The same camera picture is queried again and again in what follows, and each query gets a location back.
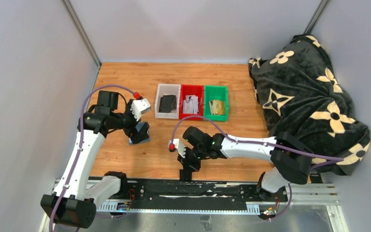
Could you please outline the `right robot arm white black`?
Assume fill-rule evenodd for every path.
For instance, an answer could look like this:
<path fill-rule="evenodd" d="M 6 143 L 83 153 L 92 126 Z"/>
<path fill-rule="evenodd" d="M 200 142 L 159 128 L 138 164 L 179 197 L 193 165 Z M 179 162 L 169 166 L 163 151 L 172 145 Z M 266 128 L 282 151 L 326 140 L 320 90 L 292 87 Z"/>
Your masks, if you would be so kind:
<path fill-rule="evenodd" d="M 191 179 L 192 172 L 199 171 L 201 160 L 230 158 L 257 159 L 274 166 L 270 171 L 263 172 L 257 183 L 256 194 L 263 202 L 270 201 L 287 184 L 304 185 L 308 181 L 312 157 L 307 154 L 312 151 L 288 132 L 256 139 L 222 133 L 210 136 L 191 126 L 184 132 L 183 138 L 192 145 L 191 148 L 179 139 L 172 139 L 168 149 L 178 152 L 178 160 L 186 173 L 184 181 Z"/>

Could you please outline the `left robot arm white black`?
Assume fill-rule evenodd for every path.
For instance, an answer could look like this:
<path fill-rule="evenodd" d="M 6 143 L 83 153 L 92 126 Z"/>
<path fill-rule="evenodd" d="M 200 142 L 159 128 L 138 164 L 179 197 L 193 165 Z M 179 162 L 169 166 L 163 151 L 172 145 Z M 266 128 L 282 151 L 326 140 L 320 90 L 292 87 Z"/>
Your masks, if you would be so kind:
<path fill-rule="evenodd" d="M 111 196 L 118 200 L 134 196 L 123 172 L 108 171 L 100 182 L 89 189 L 86 187 L 95 158 L 108 134 L 123 130 L 132 144 L 149 138 L 149 124 L 141 122 L 141 117 L 151 110 L 150 102 L 135 92 L 133 99 L 124 102 L 124 112 L 117 113 L 119 96 L 118 92 L 101 90 L 97 103 L 81 112 L 74 150 L 64 174 L 53 192 L 41 198 L 51 232 L 55 224 L 86 229 L 93 223 L 97 208 Z"/>

